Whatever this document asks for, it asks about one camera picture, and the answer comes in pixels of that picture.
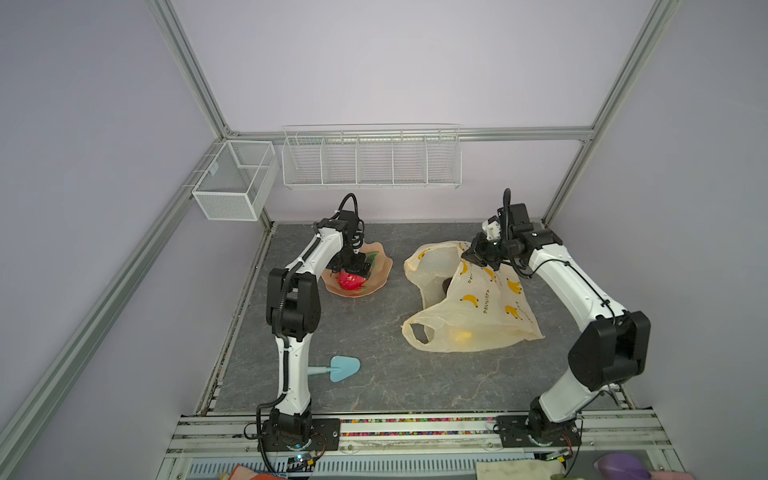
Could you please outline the pink dragon fruit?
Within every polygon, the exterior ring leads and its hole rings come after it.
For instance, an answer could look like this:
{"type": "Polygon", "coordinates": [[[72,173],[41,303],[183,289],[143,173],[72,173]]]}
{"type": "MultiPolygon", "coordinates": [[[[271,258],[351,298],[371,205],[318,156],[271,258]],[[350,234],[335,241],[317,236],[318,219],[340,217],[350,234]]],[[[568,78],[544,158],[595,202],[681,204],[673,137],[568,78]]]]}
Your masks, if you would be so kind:
{"type": "Polygon", "coordinates": [[[367,260],[369,261],[369,275],[356,276],[356,275],[347,274],[343,271],[339,271],[337,274],[337,282],[342,290],[345,290],[345,291],[360,290],[364,286],[364,284],[367,282],[367,280],[370,278],[377,254],[376,253],[365,253],[365,254],[367,255],[367,260]]]}

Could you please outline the pink wavy fruit plate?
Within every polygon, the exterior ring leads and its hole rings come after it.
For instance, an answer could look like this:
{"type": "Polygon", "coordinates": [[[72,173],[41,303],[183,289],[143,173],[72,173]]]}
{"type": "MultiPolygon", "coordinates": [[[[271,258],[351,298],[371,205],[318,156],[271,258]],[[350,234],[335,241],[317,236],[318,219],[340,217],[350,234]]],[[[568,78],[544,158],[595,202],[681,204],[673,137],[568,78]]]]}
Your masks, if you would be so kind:
{"type": "Polygon", "coordinates": [[[371,295],[384,287],[394,265],[393,259],[386,254],[381,242],[365,243],[361,252],[371,263],[369,275],[362,281],[352,280],[351,276],[347,275],[344,279],[345,285],[353,286],[353,289],[345,289],[339,283],[339,274],[326,269],[321,278],[330,293],[344,298],[360,298],[371,295]]]}

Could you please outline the banana print plastic bag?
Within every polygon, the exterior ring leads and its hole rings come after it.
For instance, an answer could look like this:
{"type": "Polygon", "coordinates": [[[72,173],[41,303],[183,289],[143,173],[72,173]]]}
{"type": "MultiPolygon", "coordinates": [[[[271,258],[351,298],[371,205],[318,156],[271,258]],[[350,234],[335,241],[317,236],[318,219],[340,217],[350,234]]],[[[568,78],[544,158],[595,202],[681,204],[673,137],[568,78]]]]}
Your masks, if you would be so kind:
{"type": "Polygon", "coordinates": [[[477,266],[461,257],[464,241],[430,243],[404,262],[422,309],[402,325],[405,340],[432,353],[501,349],[544,338],[513,268],[477,266]]]}

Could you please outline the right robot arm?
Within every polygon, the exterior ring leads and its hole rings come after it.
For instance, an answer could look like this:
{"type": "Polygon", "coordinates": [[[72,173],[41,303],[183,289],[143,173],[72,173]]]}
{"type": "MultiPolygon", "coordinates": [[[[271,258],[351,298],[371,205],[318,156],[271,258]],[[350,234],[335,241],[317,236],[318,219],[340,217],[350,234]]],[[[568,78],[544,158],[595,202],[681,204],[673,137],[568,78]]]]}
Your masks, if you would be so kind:
{"type": "Polygon", "coordinates": [[[504,266],[522,278],[539,277],[557,295],[576,322],[580,335],[568,352],[568,367],[554,385],[536,397],[526,416],[497,418],[505,447],[547,447],[560,441],[581,443],[578,414],[600,392],[642,374],[651,322],[612,299],[577,264],[552,230],[536,226],[523,203],[504,191],[495,216],[482,225],[463,259],[498,273],[504,266]]]}

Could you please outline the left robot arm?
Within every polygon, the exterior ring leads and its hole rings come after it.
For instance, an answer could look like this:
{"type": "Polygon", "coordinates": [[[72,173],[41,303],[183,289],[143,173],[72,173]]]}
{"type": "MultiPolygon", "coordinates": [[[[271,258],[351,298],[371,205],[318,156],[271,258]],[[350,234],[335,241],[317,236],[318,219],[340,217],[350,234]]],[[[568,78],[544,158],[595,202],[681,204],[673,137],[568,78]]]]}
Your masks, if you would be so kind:
{"type": "Polygon", "coordinates": [[[367,279],[371,262],[361,251],[365,223],[357,197],[346,194],[333,215],[312,225],[313,236],[298,256],[267,279],[265,317],[278,348],[277,398],[257,407],[269,410],[257,421],[257,434],[288,447],[311,442],[312,413],[309,389],[309,351],[321,319],[318,280],[325,270],[367,279]]]}

